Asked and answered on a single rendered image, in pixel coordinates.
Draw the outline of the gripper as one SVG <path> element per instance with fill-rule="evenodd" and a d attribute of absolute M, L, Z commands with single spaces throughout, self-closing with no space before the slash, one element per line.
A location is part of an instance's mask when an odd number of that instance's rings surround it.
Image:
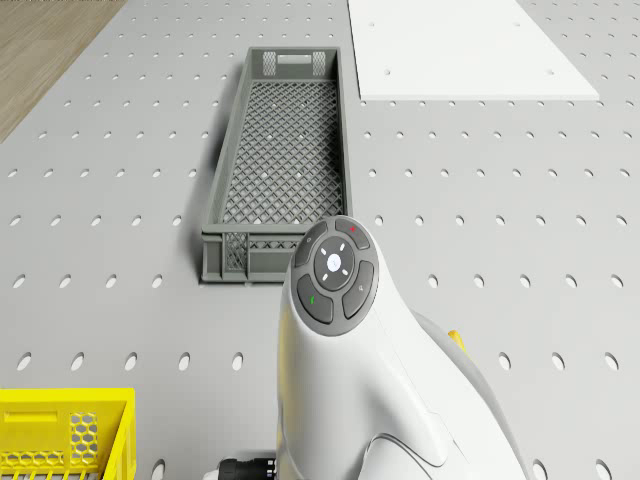
<path fill-rule="evenodd" d="M 238 460 L 227 458 L 205 474 L 205 480 L 277 480 L 275 458 Z"/>

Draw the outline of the yellow basket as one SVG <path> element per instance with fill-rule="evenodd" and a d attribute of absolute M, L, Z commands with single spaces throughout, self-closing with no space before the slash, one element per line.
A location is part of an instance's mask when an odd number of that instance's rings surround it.
<path fill-rule="evenodd" d="M 0 480 L 134 480 L 132 388 L 0 389 Z"/>

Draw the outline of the dark grey basket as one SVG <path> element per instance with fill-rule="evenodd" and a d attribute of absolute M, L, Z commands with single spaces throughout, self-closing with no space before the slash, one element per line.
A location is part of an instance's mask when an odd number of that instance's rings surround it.
<path fill-rule="evenodd" d="M 281 282 L 309 228 L 352 213 L 339 48 L 249 48 L 201 229 L 202 281 Z"/>

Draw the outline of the white board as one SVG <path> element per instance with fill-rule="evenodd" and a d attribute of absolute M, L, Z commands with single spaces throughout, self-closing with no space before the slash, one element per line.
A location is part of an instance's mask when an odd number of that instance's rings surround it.
<path fill-rule="evenodd" d="M 596 100 L 516 0 L 348 0 L 364 100 Z"/>

